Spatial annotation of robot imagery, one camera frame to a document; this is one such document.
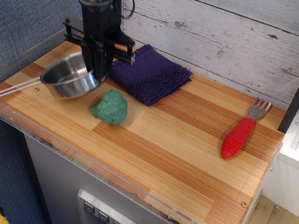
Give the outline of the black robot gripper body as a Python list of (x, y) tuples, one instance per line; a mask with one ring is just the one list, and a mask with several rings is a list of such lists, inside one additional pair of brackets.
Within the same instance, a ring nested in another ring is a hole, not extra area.
[(113, 58), (133, 64), (134, 41), (121, 31), (121, 14), (115, 9), (82, 6), (82, 19), (65, 18), (66, 39), (74, 43), (90, 41), (106, 46)]

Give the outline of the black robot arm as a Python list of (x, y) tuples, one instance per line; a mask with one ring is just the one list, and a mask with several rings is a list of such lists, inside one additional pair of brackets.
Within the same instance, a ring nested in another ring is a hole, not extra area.
[(66, 18), (65, 37), (81, 46), (86, 69), (104, 82), (115, 58), (132, 64), (134, 41), (121, 31), (122, 0), (79, 0), (82, 19)]

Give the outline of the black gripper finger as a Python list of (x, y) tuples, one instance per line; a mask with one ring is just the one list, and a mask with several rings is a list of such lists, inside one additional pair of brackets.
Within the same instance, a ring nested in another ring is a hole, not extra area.
[(82, 56), (87, 69), (94, 70), (94, 48), (87, 44), (81, 45)]
[(98, 49), (94, 53), (94, 76), (99, 83), (103, 83), (109, 76), (112, 68), (113, 55), (112, 53)]

